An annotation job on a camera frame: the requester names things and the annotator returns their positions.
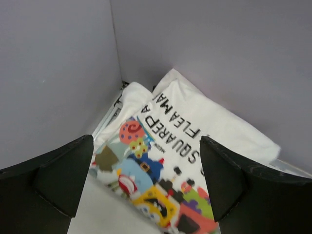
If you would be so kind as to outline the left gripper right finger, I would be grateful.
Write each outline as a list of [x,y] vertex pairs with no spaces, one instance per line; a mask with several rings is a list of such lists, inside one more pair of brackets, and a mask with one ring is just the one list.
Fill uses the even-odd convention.
[[200,140],[202,168],[214,220],[223,234],[309,234],[312,181]]

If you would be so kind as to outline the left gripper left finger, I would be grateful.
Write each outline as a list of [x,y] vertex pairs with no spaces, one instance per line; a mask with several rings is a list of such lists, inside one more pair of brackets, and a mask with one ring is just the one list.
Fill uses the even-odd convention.
[[0,171],[2,234],[65,234],[94,150],[91,135]]

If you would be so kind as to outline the white t shirt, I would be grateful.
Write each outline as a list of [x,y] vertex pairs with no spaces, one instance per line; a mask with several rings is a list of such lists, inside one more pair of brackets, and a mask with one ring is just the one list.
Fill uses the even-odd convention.
[[187,79],[177,70],[170,70],[156,85],[153,91],[149,91],[143,85],[132,82],[123,89],[120,101],[121,108],[119,114],[113,119],[106,119],[95,134],[94,148],[98,149],[123,123],[127,118],[135,114],[144,104],[152,100],[154,96],[163,91],[175,80],[187,81]]
[[166,234],[217,234],[201,164],[203,136],[263,164],[280,152],[249,123],[174,80],[97,140],[89,173]]

